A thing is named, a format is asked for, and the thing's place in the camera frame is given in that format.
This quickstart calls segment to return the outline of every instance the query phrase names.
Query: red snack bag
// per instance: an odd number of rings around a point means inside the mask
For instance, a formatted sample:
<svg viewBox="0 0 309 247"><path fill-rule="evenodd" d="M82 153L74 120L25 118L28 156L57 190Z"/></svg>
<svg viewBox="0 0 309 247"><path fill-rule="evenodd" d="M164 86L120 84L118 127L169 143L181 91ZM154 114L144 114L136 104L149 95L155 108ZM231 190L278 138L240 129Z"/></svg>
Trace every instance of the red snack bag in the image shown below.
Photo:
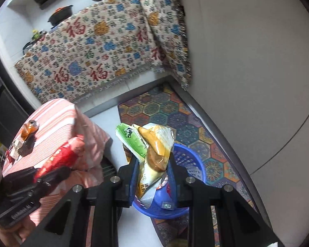
<svg viewBox="0 0 309 247"><path fill-rule="evenodd" d="M34 182L36 182L38 178L59 167L68 166L72 168L76 160L81 157L85 151L83 139L83 135L77 135L61 145L35 174Z"/></svg>

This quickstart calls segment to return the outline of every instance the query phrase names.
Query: metal screw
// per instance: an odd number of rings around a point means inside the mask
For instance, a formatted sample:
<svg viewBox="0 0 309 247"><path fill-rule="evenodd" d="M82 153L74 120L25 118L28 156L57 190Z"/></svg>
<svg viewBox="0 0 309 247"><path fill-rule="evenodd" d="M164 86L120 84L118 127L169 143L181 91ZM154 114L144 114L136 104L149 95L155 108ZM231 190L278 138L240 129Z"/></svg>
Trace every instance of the metal screw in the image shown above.
<svg viewBox="0 0 309 247"><path fill-rule="evenodd" d="M72 190L75 192L75 193L78 193L82 190L82 185L75 185L73 186Z"/></svg>
<svg viewBox="0 0 309 247"><path fill-rule="evenodd" d="M120 181L120 177L119 176L113 176L110 178L110 181L112 183L118 183Z"/></svg>
<svg viewBox="0 0 309 247"><path fill-rule="evenodd" d="M196 179L193 176L188 176L185 180L189 184L192 184L193 182L196 181Z"/></svg>
<svg viewBox="0 0 309 247"><path fill-rule="evenodd" d="M227 192L231 192L234 190L233 186L232 185L224 185L223 186L223 189Z"/></svg>

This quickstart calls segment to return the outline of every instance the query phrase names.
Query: human hand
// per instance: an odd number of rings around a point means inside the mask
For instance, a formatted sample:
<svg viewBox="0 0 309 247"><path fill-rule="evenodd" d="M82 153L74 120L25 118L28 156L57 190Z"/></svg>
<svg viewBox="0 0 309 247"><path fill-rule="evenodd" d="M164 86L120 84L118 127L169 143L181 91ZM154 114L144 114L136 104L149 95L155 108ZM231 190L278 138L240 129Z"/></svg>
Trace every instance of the human hand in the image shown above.
<svg viewBox="0 0 309 247"><path fill-rule="evenodd" d="M20 237L22 242L25 241L34 229L34 222L27 216L9 229L0 227L0 240L6 247L19 247L17 238Z"/></svg>

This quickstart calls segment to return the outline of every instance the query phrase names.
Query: colorful floor mat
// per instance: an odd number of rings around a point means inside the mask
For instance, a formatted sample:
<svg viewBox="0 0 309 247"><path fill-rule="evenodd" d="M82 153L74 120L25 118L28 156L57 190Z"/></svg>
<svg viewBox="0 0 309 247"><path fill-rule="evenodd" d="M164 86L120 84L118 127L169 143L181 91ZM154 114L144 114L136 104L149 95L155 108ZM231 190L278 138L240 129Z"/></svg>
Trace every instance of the colorful floor mat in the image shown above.
<svg viewBox="0 0 309 247"><path fill-rule="evenodd" d="M230 184L254 208L240 177L231 166L213 136L168 84L119 105L121 122L143 126L150 122L170 127L175 142L198 153L206 170L206 184L222 187ZM212 207L215 246L219 246L218 225ZM188 215L175 219L152 218L153 226L164 247L187 246Z"/></svg>

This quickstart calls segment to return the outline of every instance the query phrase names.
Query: striped pink cloth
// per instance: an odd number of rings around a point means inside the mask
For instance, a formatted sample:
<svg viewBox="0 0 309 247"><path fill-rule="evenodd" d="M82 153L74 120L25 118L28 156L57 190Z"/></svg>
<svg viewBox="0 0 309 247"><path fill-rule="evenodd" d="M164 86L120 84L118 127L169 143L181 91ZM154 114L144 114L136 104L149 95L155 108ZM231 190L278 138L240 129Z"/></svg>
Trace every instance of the striped pink cloth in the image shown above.
<svg viewBox="0 0 309 247"><path fill-rule="evenodd" d="M40 200L41 207L30 214L31 220L38 225L71 187L76 184L92 187L103 181L100 163L110 137L65 99L53 99L43 104L25 122L31 119L39 124L33 151L14 163L6 159L3 176L30 166L41 167L63 143L77 134L84 135L85 142L85 154L74 164L70 177L62 181L50 195L43 197Z"/></svg>

